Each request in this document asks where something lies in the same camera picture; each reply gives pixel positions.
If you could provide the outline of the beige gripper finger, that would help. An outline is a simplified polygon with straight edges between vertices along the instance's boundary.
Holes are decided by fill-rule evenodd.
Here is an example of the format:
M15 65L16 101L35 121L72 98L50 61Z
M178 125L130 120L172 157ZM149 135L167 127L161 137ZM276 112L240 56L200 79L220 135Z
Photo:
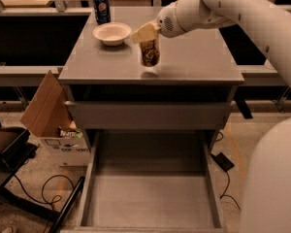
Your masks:
M155 40L158 36L159 30L160 26L157 23L148 22L131 35L132 41L134 44L139 44L141 42Z

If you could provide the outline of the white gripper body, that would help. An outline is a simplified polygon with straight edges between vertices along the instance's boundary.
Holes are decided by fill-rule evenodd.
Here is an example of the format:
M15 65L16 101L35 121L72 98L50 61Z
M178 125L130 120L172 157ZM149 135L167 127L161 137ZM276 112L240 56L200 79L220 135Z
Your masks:
M167 38L175 38L181 34L176 16L176 3L161 9L156 17L156 22L160 26L160 33Z

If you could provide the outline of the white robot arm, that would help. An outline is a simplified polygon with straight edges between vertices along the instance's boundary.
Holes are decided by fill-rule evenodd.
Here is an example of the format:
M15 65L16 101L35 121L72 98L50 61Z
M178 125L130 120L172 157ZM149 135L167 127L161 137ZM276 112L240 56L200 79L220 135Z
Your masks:
M134 43L173 38L197 28L237 24L291 88L291 13L268 0L178 0L132 35ZM291 233L291 117L253 151L246 173L239 233Z

